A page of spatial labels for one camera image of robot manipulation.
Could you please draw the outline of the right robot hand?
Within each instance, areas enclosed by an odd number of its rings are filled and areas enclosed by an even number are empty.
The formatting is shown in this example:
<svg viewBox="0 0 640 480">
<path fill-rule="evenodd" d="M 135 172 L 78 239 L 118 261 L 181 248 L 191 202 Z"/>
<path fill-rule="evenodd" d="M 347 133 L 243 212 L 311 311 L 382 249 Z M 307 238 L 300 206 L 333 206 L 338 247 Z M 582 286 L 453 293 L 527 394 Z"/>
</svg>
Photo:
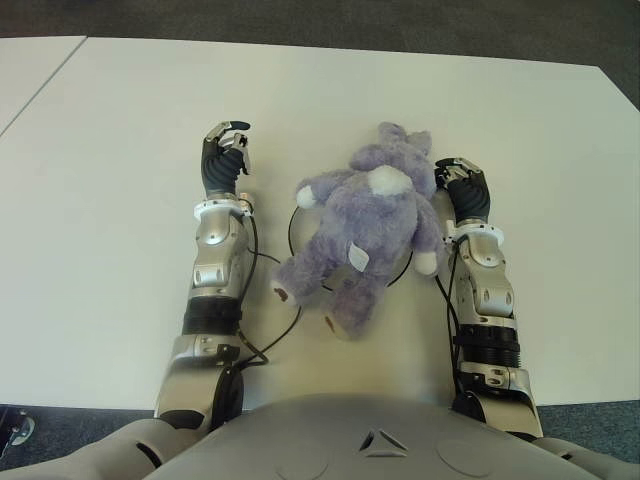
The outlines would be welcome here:
<svg viewBox="0 0 640 480">
<path fill-rule="evenodd" d="M 444 158 L 435 163 L 435 179 L 437 187 L 448 193 L 457 223 L 488 220 L 490 192 L 477 165 L 462 157 Z"/>
</svg>

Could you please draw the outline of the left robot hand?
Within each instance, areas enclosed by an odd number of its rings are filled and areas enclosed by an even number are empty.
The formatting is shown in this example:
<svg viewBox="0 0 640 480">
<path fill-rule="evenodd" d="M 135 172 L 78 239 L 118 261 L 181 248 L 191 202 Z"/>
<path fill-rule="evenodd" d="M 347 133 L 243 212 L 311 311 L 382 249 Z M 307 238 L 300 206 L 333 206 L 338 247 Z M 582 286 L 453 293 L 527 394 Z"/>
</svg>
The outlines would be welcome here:
<svg viewBox="0 0 640 480">
<path fill-rule="evenodd" d="M 248 153 L 248 131 L 243 121 L 223 121 L 204 137 L 201 153 L 201 179 L 207 197 L 236 194 L 240 174 L 248 175 L 251 164 Z"/>
</svg>

